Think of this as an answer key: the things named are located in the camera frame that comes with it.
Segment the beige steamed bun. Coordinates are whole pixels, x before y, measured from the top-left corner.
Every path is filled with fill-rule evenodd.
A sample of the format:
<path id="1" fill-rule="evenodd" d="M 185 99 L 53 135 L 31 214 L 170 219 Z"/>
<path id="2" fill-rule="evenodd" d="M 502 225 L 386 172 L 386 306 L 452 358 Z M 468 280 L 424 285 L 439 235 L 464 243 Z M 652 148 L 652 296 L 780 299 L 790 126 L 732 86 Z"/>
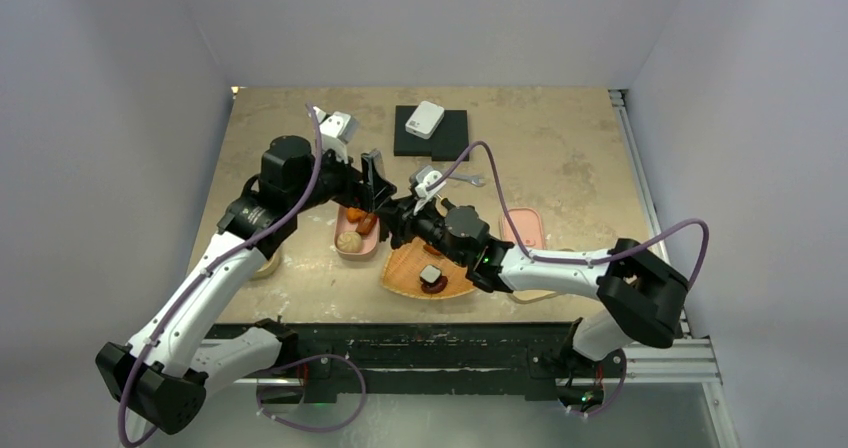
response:
<path id="1" fill-rule="evenodd" d="M 344 231 L 336 237 L 335 245 L 342 253 L 358 254 L 363 249 L 364 240 L 356 231 Z"/>

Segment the white black sushi piece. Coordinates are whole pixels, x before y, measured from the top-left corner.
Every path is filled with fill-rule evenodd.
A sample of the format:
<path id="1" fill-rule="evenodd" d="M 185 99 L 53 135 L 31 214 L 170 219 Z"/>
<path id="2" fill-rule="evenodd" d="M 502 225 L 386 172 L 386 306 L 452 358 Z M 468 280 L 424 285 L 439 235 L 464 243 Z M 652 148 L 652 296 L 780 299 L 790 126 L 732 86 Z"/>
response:
<path id="1" fill-rule="evenodd" d="M 442 271 L 434 265 L 426 265 L 419 274 L 422 284 L 436 284 L 442 277 Z"/>

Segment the orange fried chicken piece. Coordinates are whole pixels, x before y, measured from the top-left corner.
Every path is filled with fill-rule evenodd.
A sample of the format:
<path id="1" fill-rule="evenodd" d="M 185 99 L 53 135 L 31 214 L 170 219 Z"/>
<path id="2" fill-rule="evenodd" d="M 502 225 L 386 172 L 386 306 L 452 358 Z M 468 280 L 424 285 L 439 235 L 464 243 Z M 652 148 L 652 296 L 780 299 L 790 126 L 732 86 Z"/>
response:
<path id="1" fill-rule="evenodd" d="M 366 216 L 366 211 L 354 207 L 347 208 L 345 212 L 345 218 L 347 222 L 351 224 L 358 224 Z"/>

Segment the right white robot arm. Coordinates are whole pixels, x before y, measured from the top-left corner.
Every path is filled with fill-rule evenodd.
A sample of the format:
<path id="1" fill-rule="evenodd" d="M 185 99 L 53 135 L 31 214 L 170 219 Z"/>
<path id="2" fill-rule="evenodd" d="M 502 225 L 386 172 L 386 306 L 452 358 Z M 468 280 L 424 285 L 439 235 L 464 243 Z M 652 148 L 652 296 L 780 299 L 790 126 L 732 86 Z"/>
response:
<path id="1" fill-rule="evenodd" d="M 546 290 L 599 301 L 602 310 L 579 321 L 561 349 L 573 374 L 588 373 L 631 343 L 658 349 L 674 343 L 689 281 L 632 239 L 589 252 L 530 250 L 493 236 L 469 205 L 440 213 L 433 201 L 419 206 L 405 197 L 387 201 L 376 214 L 381 237 L 393 248 L 419 239 L 487 293 Z"/>

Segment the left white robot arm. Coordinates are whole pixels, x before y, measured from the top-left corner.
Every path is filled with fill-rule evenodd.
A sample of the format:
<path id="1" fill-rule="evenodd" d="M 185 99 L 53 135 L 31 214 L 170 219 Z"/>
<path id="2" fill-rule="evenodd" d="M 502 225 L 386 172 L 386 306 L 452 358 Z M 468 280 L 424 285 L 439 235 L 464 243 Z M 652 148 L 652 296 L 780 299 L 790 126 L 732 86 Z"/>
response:
<path id="1" fill-rule="evenodd" d="M 131 416 L 152 431 L 178 433 L 210 395 L 245 376 L 293 375 L 306 388 L 328 374 L 338 355 L 301 349 L 298 334 L 272 319 L 212 348 L 202 343 L 235 294 L 295 232 L 301 212 L 328 202 L 374 211 L 395 191 L 378 150 L 353 160 L 333 135 L 274 139 L 171 298 L 129 341 L 109 342 L 97 354 L 96 366 L 119 405 L 122 443 L 130 444 Z"/>

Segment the woven bamboo basket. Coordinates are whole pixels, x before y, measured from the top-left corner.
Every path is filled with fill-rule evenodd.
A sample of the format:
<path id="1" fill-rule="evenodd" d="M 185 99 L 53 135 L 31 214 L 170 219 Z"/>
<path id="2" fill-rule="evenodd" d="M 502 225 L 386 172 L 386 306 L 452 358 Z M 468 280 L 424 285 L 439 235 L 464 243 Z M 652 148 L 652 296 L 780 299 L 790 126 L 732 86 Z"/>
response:
<path id="1" fill-rule="evenodd" d="M 428 265 L 446 277 L 445 287 L 437 293 L 422 289 L 420 272 Z M 476 287 L 465 277 L 466 269 L 438 254 L 420 238 L 393 250 L 383 268 L 381 285 L 396 294 L 423 300 L 446 300 L 470 294 Z"/>

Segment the pink lunch box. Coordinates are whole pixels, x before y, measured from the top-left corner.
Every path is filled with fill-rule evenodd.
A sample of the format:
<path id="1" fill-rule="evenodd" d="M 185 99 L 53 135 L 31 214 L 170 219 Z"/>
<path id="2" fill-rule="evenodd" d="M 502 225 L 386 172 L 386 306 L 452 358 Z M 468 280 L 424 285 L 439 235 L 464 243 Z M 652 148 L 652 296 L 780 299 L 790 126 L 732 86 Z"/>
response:
<path id="1" fill-rule="evenodd" d="M 333 244 L 343 259 L 367 261 L 377 250 L 380 223 L 375 214 L 354 208 L 337 210 Z"/>

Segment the dark red sausage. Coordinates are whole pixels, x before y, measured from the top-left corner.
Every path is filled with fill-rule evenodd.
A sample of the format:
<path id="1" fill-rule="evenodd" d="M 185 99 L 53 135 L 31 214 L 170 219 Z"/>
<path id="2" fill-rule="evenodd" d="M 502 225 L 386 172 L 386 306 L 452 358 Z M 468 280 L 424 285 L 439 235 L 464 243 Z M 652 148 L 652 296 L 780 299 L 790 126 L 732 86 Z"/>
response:
<path id="1" fill-rule="evenodd" d="M 378 224 L 378 221 L 379 218 L 375 213 L 367 213 L 359 220 L 356 227 L 356 232 L 362 237 L 367 237 L 373 232 L 376 225 Z"/>

